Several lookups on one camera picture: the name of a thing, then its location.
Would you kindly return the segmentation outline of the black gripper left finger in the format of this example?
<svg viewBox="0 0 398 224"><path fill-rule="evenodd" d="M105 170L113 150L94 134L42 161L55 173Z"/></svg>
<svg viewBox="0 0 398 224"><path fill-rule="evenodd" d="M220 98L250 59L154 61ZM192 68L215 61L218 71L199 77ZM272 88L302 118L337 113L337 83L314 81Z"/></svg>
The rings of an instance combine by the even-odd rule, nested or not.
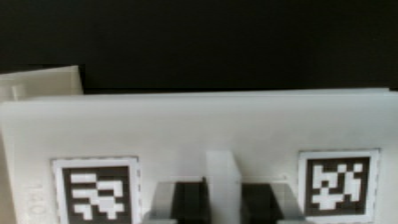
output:
<svg viewBox="0 0 398 224"><path fill-rule="evenodd" d="M142 224L211 224L206 178L158 183Z"/></svg>

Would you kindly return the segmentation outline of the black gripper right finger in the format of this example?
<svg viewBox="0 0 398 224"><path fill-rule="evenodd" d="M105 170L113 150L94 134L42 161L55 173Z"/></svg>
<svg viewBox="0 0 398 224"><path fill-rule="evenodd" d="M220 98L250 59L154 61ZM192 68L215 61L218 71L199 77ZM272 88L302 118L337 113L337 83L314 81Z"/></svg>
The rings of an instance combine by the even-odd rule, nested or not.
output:
<svg viewBox="0 0 398 224"><path fill-rule="evenodd" d="M241 185L241 224L305 224L305 216L286 184Z"/></svg>

